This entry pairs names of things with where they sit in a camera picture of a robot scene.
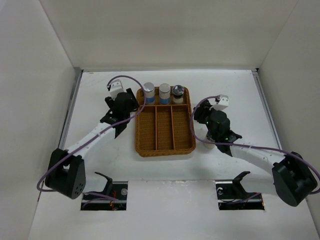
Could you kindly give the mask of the grey lid grinder bottle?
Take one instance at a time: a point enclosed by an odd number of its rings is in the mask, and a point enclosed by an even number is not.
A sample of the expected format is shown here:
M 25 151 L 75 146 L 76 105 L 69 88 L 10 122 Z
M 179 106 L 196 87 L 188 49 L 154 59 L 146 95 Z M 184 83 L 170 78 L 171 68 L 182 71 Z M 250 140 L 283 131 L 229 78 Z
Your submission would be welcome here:
M 172 102 L 174 104 L 183 104 L 184 103 L 184 93 L 185 88 L 182 85 L 175 85 L 172 88 Z

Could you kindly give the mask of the silver lid blue label jar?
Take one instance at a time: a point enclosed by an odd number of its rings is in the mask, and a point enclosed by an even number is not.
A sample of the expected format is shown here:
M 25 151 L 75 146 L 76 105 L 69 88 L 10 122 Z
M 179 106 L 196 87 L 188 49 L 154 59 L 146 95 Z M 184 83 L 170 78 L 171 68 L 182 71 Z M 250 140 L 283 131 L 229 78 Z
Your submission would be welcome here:
M 151 82 L 146 82 L 143 85 L 145 98 L 146 98 L 146 104 L 148 105 L 154 105 L 156 98 L 155 98 L 155 86 Z

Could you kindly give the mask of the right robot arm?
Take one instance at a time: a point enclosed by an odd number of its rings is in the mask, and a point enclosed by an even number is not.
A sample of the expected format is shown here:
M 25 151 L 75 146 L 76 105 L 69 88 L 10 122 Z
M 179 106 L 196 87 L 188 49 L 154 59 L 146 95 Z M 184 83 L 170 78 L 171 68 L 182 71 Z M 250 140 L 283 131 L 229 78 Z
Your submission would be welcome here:
M 287 205 L 296 207 L 307 196 L 319 193 L 316 177 L 320 174 L 296 152 L 272 147 L 237 143 L 242 136 L 231 130 L 227 114 L 215 109 L 208 100 L 199 103 L 191 119 L 207 127 L 205 144 L 230 157 L 242 159 L 272 176 L 272 193 Z

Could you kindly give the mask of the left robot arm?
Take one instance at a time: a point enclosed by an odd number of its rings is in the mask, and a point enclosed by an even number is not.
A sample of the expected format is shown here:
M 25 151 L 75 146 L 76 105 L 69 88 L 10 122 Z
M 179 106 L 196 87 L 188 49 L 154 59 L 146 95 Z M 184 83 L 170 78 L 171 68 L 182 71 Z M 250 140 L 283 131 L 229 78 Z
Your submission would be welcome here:
M 106 97 L 109 111 L 84 138 L 67 149 L 55 149 L 50 157 L 44 184 L 54 192 L 70 199 L 81 193 L 95 192 L 100 199 L 112 195 L 111 178 L 97 170 L 86 171 L 93 156 L 117 138 L 139 108 L 133 91 L 121 90 L 115 98 Z

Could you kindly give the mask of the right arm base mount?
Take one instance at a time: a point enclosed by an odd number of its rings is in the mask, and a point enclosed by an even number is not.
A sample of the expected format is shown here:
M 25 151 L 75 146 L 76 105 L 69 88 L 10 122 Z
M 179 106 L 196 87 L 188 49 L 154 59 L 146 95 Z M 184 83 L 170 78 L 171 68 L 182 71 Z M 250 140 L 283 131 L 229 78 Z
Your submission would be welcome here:
M 250 171 L 243 171 L 233 179 L 215 181 L 220 211 L 265 210 L 262 194 L 247 192 L 241 183 L 250 173 Z

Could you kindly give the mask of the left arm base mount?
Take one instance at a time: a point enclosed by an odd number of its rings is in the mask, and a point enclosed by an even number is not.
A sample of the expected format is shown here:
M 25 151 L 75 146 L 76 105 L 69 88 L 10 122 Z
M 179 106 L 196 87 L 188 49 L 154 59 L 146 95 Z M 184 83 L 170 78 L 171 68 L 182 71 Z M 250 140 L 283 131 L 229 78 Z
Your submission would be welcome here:
M 103 173 L 95 172 L 96 178 L 89 178 L 81 199 L 81 211 L 126 211 L 129 183 L 113 181 Z

